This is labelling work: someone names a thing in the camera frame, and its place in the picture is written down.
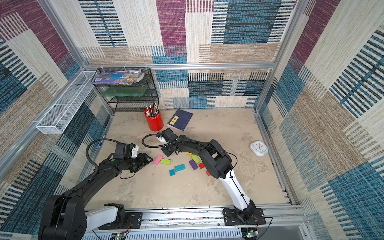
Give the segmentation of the light green long block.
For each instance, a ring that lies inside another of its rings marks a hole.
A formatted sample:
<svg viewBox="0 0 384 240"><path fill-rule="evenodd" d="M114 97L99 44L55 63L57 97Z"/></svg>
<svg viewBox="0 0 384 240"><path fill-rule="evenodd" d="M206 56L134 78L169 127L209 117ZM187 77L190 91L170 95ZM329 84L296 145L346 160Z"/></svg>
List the light green long block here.
<svg viewBox="0 0 384 240"><path fill-rule="evenodd" d="M162 165L170 165L172 163L172 161L171 160L169 160L169 159L161 159L161 161L160 161L160 164L162 164Z"/></svg>

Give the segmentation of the pink long block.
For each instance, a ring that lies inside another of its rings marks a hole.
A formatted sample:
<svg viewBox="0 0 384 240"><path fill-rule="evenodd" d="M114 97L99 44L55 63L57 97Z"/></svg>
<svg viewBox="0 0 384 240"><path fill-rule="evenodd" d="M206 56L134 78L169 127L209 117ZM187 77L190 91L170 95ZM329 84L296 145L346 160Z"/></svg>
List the pink long block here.
<svg viewBox="0 0 384 240"><path fill-rule="evenodd" d="M158 164L161 162L162 159L163 159L163 156L158 155L158 156L155 158L155 160L154 160L154 164L155 164L155 165L158 165Z"/></svg>

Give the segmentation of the teal long block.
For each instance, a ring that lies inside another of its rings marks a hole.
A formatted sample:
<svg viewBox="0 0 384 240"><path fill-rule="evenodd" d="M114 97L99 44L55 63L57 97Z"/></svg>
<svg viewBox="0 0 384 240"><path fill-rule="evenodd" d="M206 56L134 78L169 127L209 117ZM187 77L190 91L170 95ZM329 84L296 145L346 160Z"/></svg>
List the teal long block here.
<svg viewBox="0 0 384 240"><path fill-rule="evenodd" d="M185 167L184 164L181 164L181 165L178 165L178 166L174 167L175 172L179 172L179 171L182 171L182 170L185 170L185 169L186 169L186 167Z"/></svg>

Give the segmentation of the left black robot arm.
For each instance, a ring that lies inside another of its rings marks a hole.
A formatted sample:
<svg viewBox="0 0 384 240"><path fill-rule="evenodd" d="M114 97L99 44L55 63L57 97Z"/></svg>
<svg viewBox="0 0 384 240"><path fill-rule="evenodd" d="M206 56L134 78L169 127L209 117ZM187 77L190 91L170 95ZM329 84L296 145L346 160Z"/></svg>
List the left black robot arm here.
<svg viewBox="0 0 384 240"><path fill-rule="evenodd" d="M85 207L96 193L124 170L137 173L153 158L145 153L136 158L105 159L98 169L72 189L50 196L44 205L38 232L40 240L80 240L86 233L102 226L122 229L127 225L124 206L107 204L86 212Z"/></svg>

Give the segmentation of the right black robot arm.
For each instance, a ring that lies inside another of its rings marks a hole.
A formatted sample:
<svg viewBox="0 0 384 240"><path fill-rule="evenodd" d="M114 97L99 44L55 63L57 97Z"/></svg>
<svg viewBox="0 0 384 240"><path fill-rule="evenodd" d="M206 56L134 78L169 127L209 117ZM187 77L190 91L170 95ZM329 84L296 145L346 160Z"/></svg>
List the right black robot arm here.
<svg viewBox="0 0 384 240"><path fill-rule="evenodd" d="M208 173L224 185L234 207L246 215L253 213L256 206L237 180L230 154L222 148L218 141L199 142L185 135L177 136L171 129L157 133L156 137L162 143L162 151L167 156L175 152L197 155Z"/></svg>

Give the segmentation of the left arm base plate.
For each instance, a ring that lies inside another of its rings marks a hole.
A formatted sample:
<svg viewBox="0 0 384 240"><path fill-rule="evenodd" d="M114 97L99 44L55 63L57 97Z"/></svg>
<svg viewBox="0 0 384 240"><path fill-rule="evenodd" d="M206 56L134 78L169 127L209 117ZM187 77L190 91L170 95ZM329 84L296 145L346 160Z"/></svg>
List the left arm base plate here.
<svg viewBox="0 0 384 240"><path fill-rule="evenodd" d="M142 212L125 212L125 217L118 219L112 223L105 224L98 227L99 230L127 230L127 229L140 229L142 223Z"/></svg>

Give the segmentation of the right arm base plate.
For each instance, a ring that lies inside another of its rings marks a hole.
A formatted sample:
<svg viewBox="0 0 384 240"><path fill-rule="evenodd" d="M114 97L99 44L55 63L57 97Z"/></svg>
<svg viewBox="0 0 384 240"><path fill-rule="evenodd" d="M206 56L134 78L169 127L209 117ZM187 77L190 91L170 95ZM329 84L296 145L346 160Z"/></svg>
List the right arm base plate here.
<svg viewBox="0 0 384 240"><path fill-rule="evenodd" d="M266 218L264 216L263 209L261 208L254 209L252 214L248 214L235 208L224 208L222 213L226 226L266 224Z"/></svg>

